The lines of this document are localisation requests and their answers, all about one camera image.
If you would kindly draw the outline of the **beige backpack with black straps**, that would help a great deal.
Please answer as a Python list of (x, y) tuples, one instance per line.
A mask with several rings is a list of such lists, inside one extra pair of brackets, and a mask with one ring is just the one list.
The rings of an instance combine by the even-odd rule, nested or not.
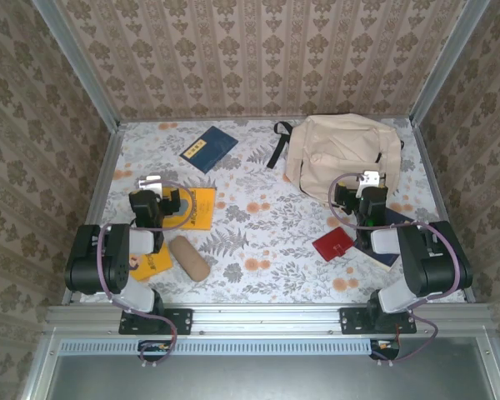
[(285, 133), (267, 167), (273, 169), (287, 148), (285, 175), (300, 191), (320, 202), (328, 200), (333, 181), (341, 181), (348, 189), (358, 188), (357, 173), (379, 173), (380, 183), (390, 193), (399, 186), (402, 141), (397, 130), (357, 114), (312, 115), (296, 127), (278, 122), (274, 132), (284, 127)]

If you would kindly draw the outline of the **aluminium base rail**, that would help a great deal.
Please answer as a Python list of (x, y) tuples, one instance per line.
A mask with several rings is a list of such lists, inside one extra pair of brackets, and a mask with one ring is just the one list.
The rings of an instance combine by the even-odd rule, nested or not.
[[(192, 309), (191, 336), (337, 337), (343, 314), (357, 304), (169, 304)], [(429, 303), (414, 311), (435, 323), (442, 337), (476, 337), (494, 329), (488, 306), (478, 303)], [(109, 303), (73, 303), (50, 307), (49, 333), (104, 337), (118, 333), (121, 311)]]

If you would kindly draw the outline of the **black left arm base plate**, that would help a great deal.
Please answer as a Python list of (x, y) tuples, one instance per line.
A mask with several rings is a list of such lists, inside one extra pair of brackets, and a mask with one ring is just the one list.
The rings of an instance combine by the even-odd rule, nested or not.
[[(193, 325), (191, 308), (166, 308), (164, 317), (171, 321), (178, 335), (189, 335)], [(163, 321), (122, 312), (118, 333), (121, 335), (170, 335), (171, 328)]]

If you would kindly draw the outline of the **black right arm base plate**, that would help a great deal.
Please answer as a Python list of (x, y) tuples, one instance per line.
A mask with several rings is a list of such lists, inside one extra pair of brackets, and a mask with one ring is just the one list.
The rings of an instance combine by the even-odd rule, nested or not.
[(370, 311), (366, 307), (342, 307), (339, 322), (344, 335), (353, 334), (414, 334), (417, 326), (407, 312), (385, 313)]

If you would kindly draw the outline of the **thin aluminium wall rail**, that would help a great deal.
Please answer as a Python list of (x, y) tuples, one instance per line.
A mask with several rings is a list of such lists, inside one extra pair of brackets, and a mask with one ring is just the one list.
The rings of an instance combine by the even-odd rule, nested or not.
[[(412, 117), (406, 114), (388, 114), (388, 115), (377, 115), (377, 114), (366, 114), (364, 115), (366, 118), (370, 118), (372, 120), (383, 120), (386, 118), (396, 118), (396, 119), (406, 119), (411, 121)], [(288, 115), (288, 116), (242, 116), (242, 117), (167, 117), (167, 118), (150, 118), (150, 119), (122, 119), (119, 122), (119, 125), (123, 125), (126, 123), (180, 123), (180, 122), (211, 122), (211, 121), (229, 121), (229, 122), (241, 122), (241, 121), (280, 121), (280, 120), (301, 120), (303, 121), (307, 116), (296, 116), (296, 115)]]

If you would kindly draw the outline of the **grey metal sheet panel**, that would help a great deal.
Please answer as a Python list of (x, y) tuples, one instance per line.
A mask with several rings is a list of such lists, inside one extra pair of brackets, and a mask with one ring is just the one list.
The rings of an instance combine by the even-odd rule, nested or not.
[(368, 357), (64, 357), (48, 400), (493, 400), (472, 347), (403, 364)]

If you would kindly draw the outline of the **tan glasses case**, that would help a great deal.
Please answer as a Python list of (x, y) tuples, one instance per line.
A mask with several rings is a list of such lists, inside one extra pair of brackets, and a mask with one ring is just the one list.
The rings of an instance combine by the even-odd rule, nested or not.
[(199, 283), (209, 276), (209, 264), (184, 236), (176, 236), (169, 243), (169, 250), (194, 282)]

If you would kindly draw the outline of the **red wallet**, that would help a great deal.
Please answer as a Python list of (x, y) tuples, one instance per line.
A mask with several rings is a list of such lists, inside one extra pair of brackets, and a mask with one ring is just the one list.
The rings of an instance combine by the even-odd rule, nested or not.
[(354, 241), (341, 227), (336, 227), (315, 240), (312, 245), (324, 261), (330, 262), (342, 257), (354, 245)]

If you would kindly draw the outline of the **dark blue book yellow label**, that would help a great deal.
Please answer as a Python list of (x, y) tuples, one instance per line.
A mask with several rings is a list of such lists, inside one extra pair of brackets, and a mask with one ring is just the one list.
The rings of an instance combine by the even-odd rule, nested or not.
[[(401, 214), (400, 212), (396, 212), (388, 207), (386, 208), (385, 211), (385, 218), (386, 218), (386, 224), (388, 225), (393, 223), (395, 224), (410, 223), (413, 221), (410, 217), (407, 217)], [(397, 254), (391, 254), (391, 253), (378, 254), (375, 253), (371, 247), (365, 249), (358, 239), (354, 241), (354, 247), (361, 253), (370, 257), (378, 266), (380, 266), (386, 271), (389, 271), (393, 267), (393, 264), (398, 260)]]

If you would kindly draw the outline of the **aluminium frame post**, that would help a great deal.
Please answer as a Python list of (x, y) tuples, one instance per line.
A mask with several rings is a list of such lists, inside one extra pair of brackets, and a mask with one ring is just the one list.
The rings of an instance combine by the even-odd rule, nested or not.
[(58, 9), (55, 0), (32, 0), (32, 2), (76, 73), (108, 131), (111, 134), (116, 133), (120, 120), (116, 108), (105, 94), (103, 85), (89, 62), (87, 51), (81, 49), (70, 24)]
[(491, 0), (467, 0), (459, 18), (453, 25), (442, 51), (427, 77), (422, 90), (409, 115), (414, 127), (417, 127), (427, 115), (436, 96), (455, 67), (473, 30), (478, 25)]

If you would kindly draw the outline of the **navy book with white label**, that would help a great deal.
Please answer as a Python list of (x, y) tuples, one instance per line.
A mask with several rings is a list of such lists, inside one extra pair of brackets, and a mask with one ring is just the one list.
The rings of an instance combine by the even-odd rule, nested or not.
[(198, 171), (208, 173), (237, 144), (236, 138), (217, 127), (210, 127), (180, 154), (180, 158)]

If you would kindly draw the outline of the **aluminium side rail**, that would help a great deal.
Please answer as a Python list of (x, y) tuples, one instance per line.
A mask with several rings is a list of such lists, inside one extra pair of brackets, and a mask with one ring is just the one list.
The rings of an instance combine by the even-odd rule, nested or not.
[(427, 180), (431, 188), (432, 196), (437, 208), (437, 213), (439, 217), (443, 220), (449, 221), (448, 211), (443, 201), (443, 196), (441, 194), (440, 188), (438, 186), (437, 177), (433, 170), (433, 165), (431, 163), (430, 157), (428, 155), (428, 150), (423, 140), (423, 135), (420, 127), (416, 124), (415, 120), (411, 121), (413, 135), (416, 140), (417, 148), (420, 153), (422, 164), (427, 175)]
[(107, 150), (102, 160), (100, 173), (97, 178), (92, 199), (85, 223), (99, 224), (103, 218), (103, 211), (108, 198), (109, 189), (113, 180), (113, 174), (118, 162), (118, 158), (123, 144), (123, 129), (118, 124), (117, 129), (110, 134), (107, 142)]

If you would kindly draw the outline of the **floral patterned table mat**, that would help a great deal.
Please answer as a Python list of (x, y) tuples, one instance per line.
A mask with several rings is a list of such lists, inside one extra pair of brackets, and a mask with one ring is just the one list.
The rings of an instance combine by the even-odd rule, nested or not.
[(385, 268), (357, 249), (325, 261), (314, 242), (334, 228), (349, 230), (354, 217), (295, 188), (284, 165), (268, 168), (277, 145), (274, 123), (262, 119), (217, 121), (237, 140), (210, 172), (181, 153), (213, 124), (209, 121), (130, 122), (120, 127), (122, 146), (102, 215), (128, 223), (128, 194), (149, 175), (190, 188), (214, 188), (212, 226), (184, 236), (211, 268), (194, 282), (178, 264), (145, 280), (167, 303), (363, 303), (403, 273), (400, 261)]

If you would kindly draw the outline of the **yellow book with grey figure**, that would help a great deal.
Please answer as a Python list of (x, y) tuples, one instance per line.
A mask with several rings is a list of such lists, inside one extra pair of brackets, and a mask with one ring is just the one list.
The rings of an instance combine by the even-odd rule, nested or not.
[(180, 208), (163, 219), (166, 228), (180, 227), (187, 230), (209, 230), (213, 223), (216, 189), (212, 187), (190, 187), (190, 196), (179, 189)]

